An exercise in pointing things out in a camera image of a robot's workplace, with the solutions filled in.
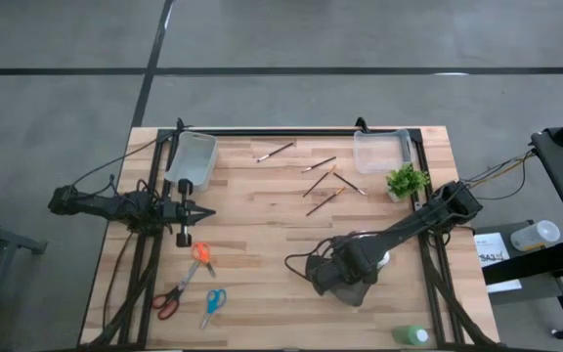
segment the small green plant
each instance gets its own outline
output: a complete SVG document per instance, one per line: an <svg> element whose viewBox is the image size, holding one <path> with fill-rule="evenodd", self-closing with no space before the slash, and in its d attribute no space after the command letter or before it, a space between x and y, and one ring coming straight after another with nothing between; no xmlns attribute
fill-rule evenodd
<svg viewBox="0 0 563 352"><path fill-rule="evenodd" d="M399 170L393 170L386 176L390 191L397 198L406 198L415 191L422 190L429 184L429 175L426 172L415 171L411 164L406 164Z"/></svg>

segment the white cup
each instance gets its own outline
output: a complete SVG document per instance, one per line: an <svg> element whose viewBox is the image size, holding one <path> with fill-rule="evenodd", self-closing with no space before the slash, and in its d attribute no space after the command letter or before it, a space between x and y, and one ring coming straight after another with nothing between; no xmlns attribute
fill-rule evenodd
<svg viewBox="0 0 563 352"><path fill-rule="evenodd" d="M528 251L556 242L559 238L557 226L548 220L542 220L516 231L509 239L516 249Z"/></svg>

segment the blue scissors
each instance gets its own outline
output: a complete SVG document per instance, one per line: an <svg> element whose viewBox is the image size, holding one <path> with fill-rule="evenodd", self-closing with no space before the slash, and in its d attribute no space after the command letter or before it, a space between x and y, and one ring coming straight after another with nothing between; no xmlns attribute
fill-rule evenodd
<svg viewBox="0 0 563 352"><path fill-rule="evenodd" d="M225 305L225 301L227 301L227 293L224 289L211 289L207 292L207 313L205 313L205 318L201 323L202 329L205 329L210 318L212 318L212 314Z"/></svg>

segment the red scissors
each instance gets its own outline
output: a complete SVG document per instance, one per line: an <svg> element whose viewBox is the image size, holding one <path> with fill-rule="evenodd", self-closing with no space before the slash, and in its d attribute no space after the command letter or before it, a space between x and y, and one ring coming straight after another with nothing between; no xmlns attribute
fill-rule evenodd
<svg viewBox="0 0 563 352"><path fill-rule="evenodd" d="M216 278L216 273L212 269L212 264L210 264L210 246L206 242L195 242L193 243L193 258L207 267L207 271L210 272L212 278Z"/></svg>
<svg viewBox="0 0 563 352"><path fill-rule="evenodd" d="M173 289L171 289L168 293L159 294L153 298L152 307L160 310L157 312L157 317L160 320L168 319L177 312L177 308L180 306L180 297L182 296L184 289L186 289L188 282L193 278L196 268L198 267L199 262L195 261L195 263L191 265L188 275L181 280L177 286L173 287Z"/></svg>

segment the butcher block tabletop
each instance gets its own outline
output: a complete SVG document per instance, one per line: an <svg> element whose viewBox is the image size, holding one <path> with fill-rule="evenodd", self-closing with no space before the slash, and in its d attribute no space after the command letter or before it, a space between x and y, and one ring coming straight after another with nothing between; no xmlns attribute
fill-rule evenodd
<svg viewBox="0 0 563 352"><path fill-rule="evenodd" d="M413 128L422 132L434 189L456 180L446 127ZM156 128L132 129L128 152L153 140L156 133ZM398 344L392 336L392 329L403 325L424 326L430 340L423 347L435 346L417 239L390 251L390 261L380 271L377 284L368 291L360 307L346 305L331 293L319 296L310 283L283 264L288 254L307 253L325 238L352 231L383 230L412 213L409 201L393 202L386 194L387 171L362 174L356 170L353 136L219 136L217 140L218 160L209 187L191 196L197 205L214 209L216 214L189 228L193 242L210 245L216 278L199 266L173 317L161 321L157 311L152 310L147 348L410 348ZM291 142L290 148L256 162L258 157ZM399 153L393 150L390 156L397 158ZM152 155L153 145L124 160L118 184L120 192L134 191L138 179L147 180ZM305 167L331 156L336 156L336 160L301 173ZM314 191L302 197L333 165L340 176L367 195L347 186L332 201L306 216L318 203L346 186L328 175ZM179 199L178 195L173 188L171 197ZM102 330L108 284L118 253L129 235L124 225L108 224L80 343L92 340ZM190 248L177 247L175 235L168 231L163 235L155 294L173 288L193 264ZM108 320L125 297L136 236L128 243L117 270L108 302ZM453 231L447 253L457 299L482 331L498 341L470 232ZM304 258L290 259L289 263L304 271ZM199 327L205 314L206 294L213 288L226 290L227 303L202 330ZM132 331L138 330L142 301L139 299L134 310ZM447 340L453 341L446 306L441 307Z"/></svg>

